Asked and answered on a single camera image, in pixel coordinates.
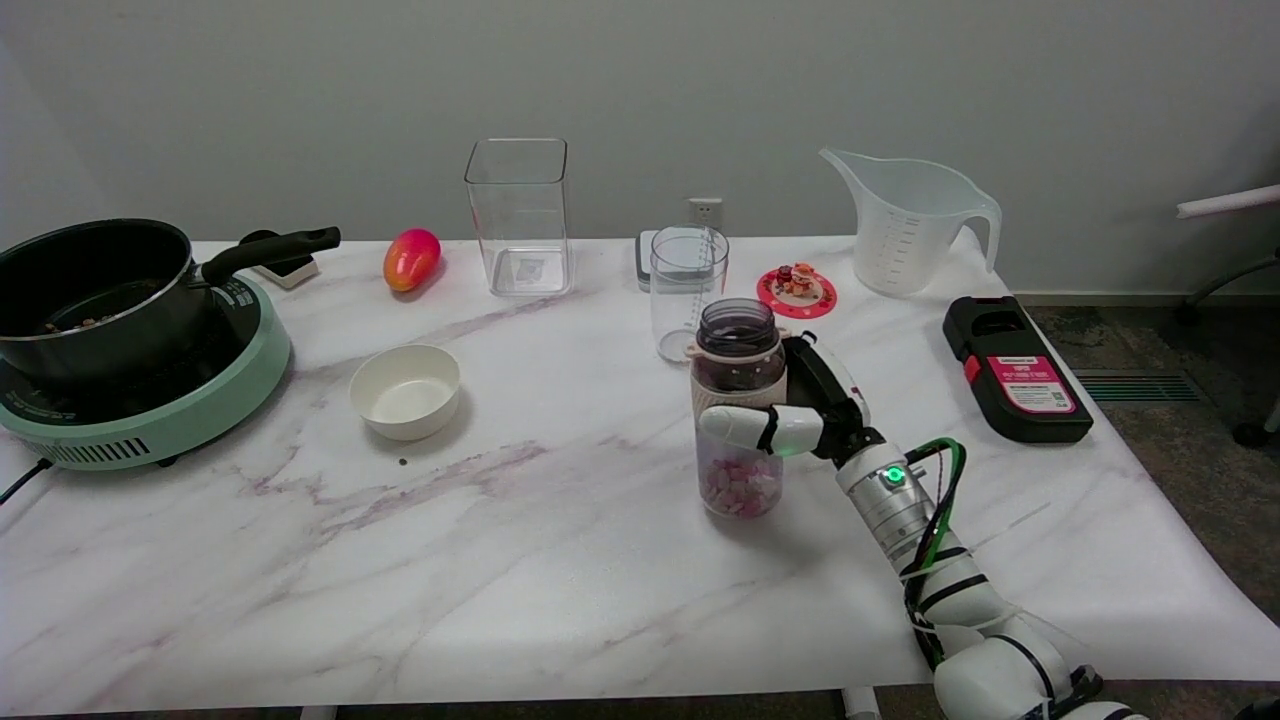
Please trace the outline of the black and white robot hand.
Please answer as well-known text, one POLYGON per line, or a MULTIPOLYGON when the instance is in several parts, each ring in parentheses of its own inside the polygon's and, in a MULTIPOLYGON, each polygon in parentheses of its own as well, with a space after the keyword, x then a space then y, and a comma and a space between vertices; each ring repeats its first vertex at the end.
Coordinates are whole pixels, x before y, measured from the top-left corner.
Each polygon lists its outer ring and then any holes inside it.
POLYGON ((844 363, 810 331, 781 341, 788 404, 768 407, 713 405, 698 429, 741 448, 787 457, 810 454, 844 468, 860 452, 884 445, 870 410, 844 363))

